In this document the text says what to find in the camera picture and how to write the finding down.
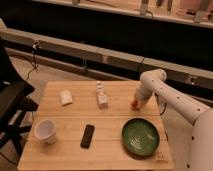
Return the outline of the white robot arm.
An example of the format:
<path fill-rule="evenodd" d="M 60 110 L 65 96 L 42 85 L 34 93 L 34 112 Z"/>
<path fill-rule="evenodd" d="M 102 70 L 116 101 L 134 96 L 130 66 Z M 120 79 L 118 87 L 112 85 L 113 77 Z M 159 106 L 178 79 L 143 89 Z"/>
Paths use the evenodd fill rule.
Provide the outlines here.
<path fill-rule="evenodd" d="M 193 125 L 188 171 L 213 171 L 213 108 L 170 87 L 166 79 L 163 69 L 143 72 L 131 108 L 139 110 L 153 93 L 163 98 Z"/>

